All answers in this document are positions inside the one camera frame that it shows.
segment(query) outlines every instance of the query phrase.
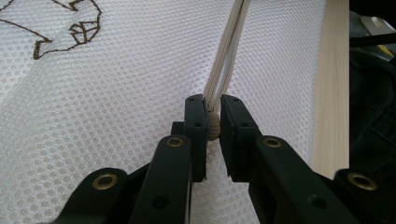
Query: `metal grommet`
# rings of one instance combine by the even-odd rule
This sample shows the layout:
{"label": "metal grommet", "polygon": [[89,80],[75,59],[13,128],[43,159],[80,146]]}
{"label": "metal grommet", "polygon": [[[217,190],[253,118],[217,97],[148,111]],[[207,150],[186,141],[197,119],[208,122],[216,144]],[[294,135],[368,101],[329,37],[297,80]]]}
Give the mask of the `metal grommet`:
{"label": "metal grommet", "polygon": [[282,143],[279,140],[277,140],[276,138],[265,138],[264,144],[267,145],[268,147],[281,147],[282,146]]}
{"label": "metal grommet", "polygon": [[361,189],[375,190],[378,188],[374,180],[359,173],[350,173],[347,175],[347,179],[350,183]]}
{"label": "metal grommet", "polygon": [[166,145],[168,145],[169,147],[181,147],[183,146],[183,139],[181,138],[169,138],[166,141]]}
{"label": "metal grommet", "polygon": [[94,189],[99,189],[99,190],[110,189],[116,183],[117,183],[117,176],[111,173],[107,173],[96,177],[92,182],[92,187]]}

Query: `light wood board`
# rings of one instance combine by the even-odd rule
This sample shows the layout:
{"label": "light wood board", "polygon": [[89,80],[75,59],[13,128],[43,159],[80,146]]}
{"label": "light wood board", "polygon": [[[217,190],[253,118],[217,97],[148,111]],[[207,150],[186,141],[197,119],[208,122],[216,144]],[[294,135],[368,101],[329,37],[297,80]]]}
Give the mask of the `light wood board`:
{"label": "light wood board", "polygon": [[315,77],[312,169],[333,178],[349,165],[349,3],[328,0]]}

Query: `white mesh fabric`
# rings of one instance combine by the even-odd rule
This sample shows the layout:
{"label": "white mesh fabric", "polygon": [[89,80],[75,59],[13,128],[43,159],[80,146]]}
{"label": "white mesh fabric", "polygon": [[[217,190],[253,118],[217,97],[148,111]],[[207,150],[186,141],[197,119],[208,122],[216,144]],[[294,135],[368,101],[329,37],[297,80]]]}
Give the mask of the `white mesh fabric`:
{"label": "white mesh fabric", "polygon": [[[16,0],[0,18],[37,10],[39,19],[57,20],[44,13],[54,3],[42,2],[21,8],[29,4]],[[231,0],[96,3],[101,30],[90,43],[36,61],[39,38],[0,21],[0,223],[50,221],[90,172],[131,173],[149,162],[172,121],[183,120],[185,98],[203,92],[233,6]],[[85,18],[79,13],[91,12],[86,6],[77,5],[80,12],[62,26],[25,26],[56,37]]]}
{"label": "white mesh fabric", "polygon": [[324,6],[325,1],[252,1],[228,88],[263,134],[285,139],[308,163]]}
{"label": "white mesh fabric", "polygon": [[[39,3],[24,7],[29,2]],[[65,48],[70,38],[64,29],[97,11],[88,0],[75,12],[66,8],[72,1],[57,1],[66,6],[60,8],[53,2],[14,0],[0,20],[25,21],[56,40],[46,49]],[[92,171],[131,173],[149,162],[172,121],[183,119],[184,99],[203,92],[233,6],[231,0],[95,2],[102,14],[92,41],[38,60],[33,49],[39,38],[0,21],[0,223],[51,221]],[[263,133],[284,137],[306,160],[323,5],[253,1],[229,88]],[[43,17],[57,22],[39,22]],[[275,74],[283,79],[267,77]],[[302,78],[300,89],[287,76]],[[269,92],[283,88],[291,90]],[[270,108],[269,96],[291,105]],[[293,103],[300,100],[304,106]],[[287,117],[291,109],[296,120]],[[257,223],[247,185],[226,176],[218,142],[208,146],[207,172],[208,180],[193,188],[191,223]]]}

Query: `brown outline drawing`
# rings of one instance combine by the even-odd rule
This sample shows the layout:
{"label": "brown outline drawing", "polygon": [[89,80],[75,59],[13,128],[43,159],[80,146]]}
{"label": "brown outline drawing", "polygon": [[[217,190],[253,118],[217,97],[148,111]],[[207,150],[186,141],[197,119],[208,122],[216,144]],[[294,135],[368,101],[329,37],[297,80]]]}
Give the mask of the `brown outline drawing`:
{"label": "brown outline drawing", "polygon": [[[8,3],[7,3],[4,7],[0,8],[0,12],[1,12],[2,10],[6,9],[7,7],[9,7],[9,6],[12,4],[13,1],[14,1],[14,0],[9,0]],[[65,4],[62,4],[62,3],[60,3],[59,1],[56,1],[56,0],[51,0],[51,1],[52,1],[54,4],[58,4],[58,5],[60,5],[60,6],[64,7],[64,8],[67,8],[67,9],[73,10],[73,11],[78,11],[78,9],[76,8],[76,4],[78,4],[79,2],[82,2],[82,1],[91,1],[92,4],[95,6],[96,10],[98,11],[98,15],[96,16],[96,21],[80,21],[78,24],[75,23],[75,24],[73,24],[73,25],[69,28],[69,30],[72,32],[72,33],[70,33],[70,35],[73,36],[73,38],[75,39],[75,41],[76,41],[76,43],[77,43],[76,45],[74,45],[74,46],[72,46],[72,47],[70,47],[70,48],[67,48],[67,49],[53,49],[53,50],[45,51],[45,52],[43,52],[41,55],[40,55],[40,47],[41,47],[41,44],[43,44],[43,43],[51,43],[52,40],[50,40],[50,39],[47,38],[46,36],[43,36],[43,35],[41,35],[40,33],[35,32],[35,31],[33,31],[33,30],[29,29],[29,28],[26,28],[26,27],[24,27],[24,26],[18,25],[17,23],[14,23],[14,22],[12,22],[12,21],[6,21],[6,20],[0,19],[0,21],[2,21],[2,22],[5,22],[5,23],[8,23],[8,24],[11,24],[11,25],[20,27],[20,28],[22,28],[23,30],[26,30],[26,31],[28,31],[28,32],[30,32],[30,33],[32,33],[32,34],[35,34],[35,35],[37,35],[37,36],[39,36],[39,37],[41,37],[41,38],[43,39],[43,40],[37,40],[37,41],[35,42],[35,49],[34,49],[34,51],[33,51],[33,58],[34,58],[35,60],[38,60],[38,59],[40,59],[41,57],[43,57],[44,55],[46,55],[46,54],[48,54],[48,53],[51,53],[51,52],[69,51],[70,49],[73,49],[73,48],[77,47],[78,45],[87,44],[87,43],[91,42],[91,40],[96,36],[96,34],[99,32],[99,30],[100,30],[100,28],[101,28],[101,27],[100,27],[100,16],[102,15],[102,11],[101,11],[101,9],[99,8],[99,6],[95,3],[94,0],[75,0],[75,1],[73,1],[73,2],[70,2],[70,3],[69,3],[69,6],[67,6],[67,5],[65,5]],[[95,26],[95,27],[93,27],[93,28],[91,28],[91,29],[89,29],[89,30],[86,30],[86,29],[85,29],[85,26],[84,26],[85,24],[94,24],[94,23],[96,23],[97,26]],[[80,32],[78,29],[80,29],[80,30],[82,31],[82,33],[84,34],[84,42],[80,42],[80,41],[77,39],[77,35],[78,35],[78,34],[81,34],[81,32]],[[92,36],[91,36],[90,38],[88,38],[88,37],[87,37],[87,33],[88,33],[89,31],[92,31],[92,30],[96,30],[96,31],[92,34]]]}

